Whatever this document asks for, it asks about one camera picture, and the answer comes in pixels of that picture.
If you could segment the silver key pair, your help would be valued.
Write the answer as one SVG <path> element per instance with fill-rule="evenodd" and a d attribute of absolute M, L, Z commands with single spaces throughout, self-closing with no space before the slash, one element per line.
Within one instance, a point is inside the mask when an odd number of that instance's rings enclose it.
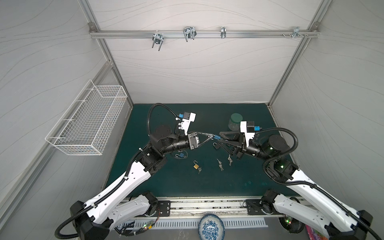
<path fill-rule="evenodd" d="M 233 163 L 233 160 L 231 158 L 231 155 L 228 156 L 228 161 L 229 161 L 229 166 L 231 167 L 232 166 L 232 163 Z"/>

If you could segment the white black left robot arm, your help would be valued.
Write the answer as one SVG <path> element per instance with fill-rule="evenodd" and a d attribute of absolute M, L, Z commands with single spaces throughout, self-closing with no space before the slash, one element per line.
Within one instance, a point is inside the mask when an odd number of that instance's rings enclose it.
<path fill-rule="evenodd" d="M 55 236 L 58 239 L 104 240 L 124 222 L 137 216 L 153 215 L 158 199 L 152 193 L 145 192 L 130 201 L 126 198 L 167 163 L 167 154 L 199 148 L 202 145 L 200 136 L 199 132 L 179 136 L 164 125 L 156 128 L 120 177 L 85 203 L 77 201 L 71 206 L 71 217 L 57 228 Z"/>

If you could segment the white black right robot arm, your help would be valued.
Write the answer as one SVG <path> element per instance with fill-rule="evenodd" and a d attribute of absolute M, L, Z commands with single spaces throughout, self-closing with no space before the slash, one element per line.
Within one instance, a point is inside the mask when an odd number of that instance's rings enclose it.
<path fill-rule="evenodd" d="M 269 129 L 246 127 L 240 131 L 221 132 L 218 142 L 234 147 L 234 153 L 262 159 L 265 175 L 278 185 L 285 186 L 305 198 L 312 207 L 291 200 L 281 193 L 269 190 L 261 199 L 265 212 L 276 211 L 315 229 L 329 240 L 365 240 L 368 234 L 379 240 L 371 228 L 373 216 L 365 210 L 356 210 L 340 202 L 312 181 L 296 164 L 286 159 L 299 145 L 297 136 L 285 128 L 271 131 L 289 134 L 294 143 L 289 147 L 280 135 L 271 135 L 263 143 L 256 143 L 259 134 Z"/>

